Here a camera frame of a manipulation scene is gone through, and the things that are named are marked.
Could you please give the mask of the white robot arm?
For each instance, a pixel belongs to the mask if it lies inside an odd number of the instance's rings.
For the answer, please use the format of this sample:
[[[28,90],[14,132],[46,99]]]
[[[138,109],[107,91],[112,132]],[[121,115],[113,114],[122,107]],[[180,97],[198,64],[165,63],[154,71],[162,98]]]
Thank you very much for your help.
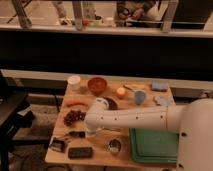
[[[213,99],[187,105],[109,110],[97,98],[86,113],[88,133],[100,127],[140,128],[179,134],[177,171],[213,171]]]

